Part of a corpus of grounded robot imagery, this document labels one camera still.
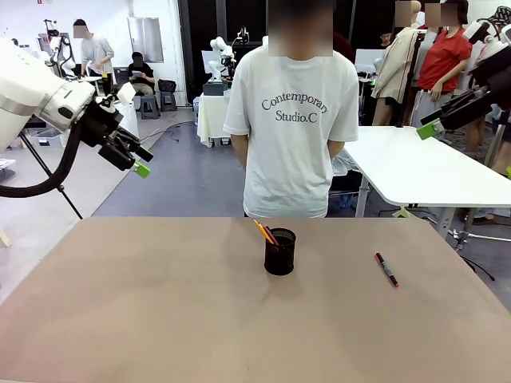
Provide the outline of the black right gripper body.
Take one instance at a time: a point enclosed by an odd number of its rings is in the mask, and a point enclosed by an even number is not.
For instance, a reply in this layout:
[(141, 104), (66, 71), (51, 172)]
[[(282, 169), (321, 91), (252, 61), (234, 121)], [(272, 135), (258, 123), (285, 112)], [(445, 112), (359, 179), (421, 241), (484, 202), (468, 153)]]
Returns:
[(489, 111), (493, 104), (503, 111), (510, 109), (510, 50), (502, 49), (481, 60), (473, 69), (473, 79), (482, 91), (476, 99), (474, 114)]

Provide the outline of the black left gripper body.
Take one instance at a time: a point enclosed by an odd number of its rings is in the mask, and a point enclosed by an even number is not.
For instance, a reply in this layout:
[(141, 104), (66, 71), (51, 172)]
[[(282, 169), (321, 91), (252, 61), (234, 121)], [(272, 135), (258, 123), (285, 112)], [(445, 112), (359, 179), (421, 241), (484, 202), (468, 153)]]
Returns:
[(93, 148), (119, 139), (129, 148), (134, 148), (138, 145), (138, 138), (121, 127), (123, 118), (112, 101), (97, 102), (93, 99), (79, 119), (81, 141)]

